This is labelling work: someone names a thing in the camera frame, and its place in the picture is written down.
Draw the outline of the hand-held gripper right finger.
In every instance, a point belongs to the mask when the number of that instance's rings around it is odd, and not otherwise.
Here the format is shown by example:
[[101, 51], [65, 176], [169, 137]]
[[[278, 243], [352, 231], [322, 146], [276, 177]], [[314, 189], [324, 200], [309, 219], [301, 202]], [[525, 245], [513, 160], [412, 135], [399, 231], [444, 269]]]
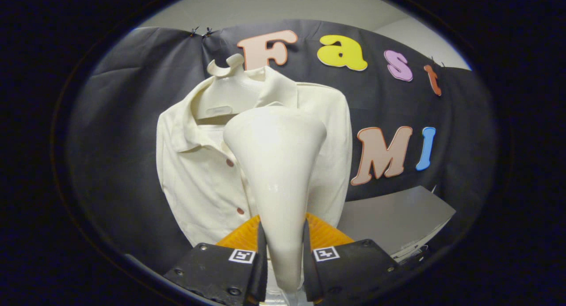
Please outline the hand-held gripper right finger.
[[399, 264], [371, 239], [355, 241], [307, 213], [303, 228], [306, 298], [314, 303], [369, 303], [396, 276]]

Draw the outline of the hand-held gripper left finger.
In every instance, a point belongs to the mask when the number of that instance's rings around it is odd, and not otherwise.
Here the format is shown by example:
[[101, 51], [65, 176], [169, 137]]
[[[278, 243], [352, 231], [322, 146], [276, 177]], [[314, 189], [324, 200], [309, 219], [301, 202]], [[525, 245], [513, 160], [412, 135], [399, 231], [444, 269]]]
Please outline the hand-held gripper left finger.
[[217, 244], [195, 245], [164, 277], [223, 306], [258, 306], [265, 301], [268, 279], [260, 217], [244, 222]]

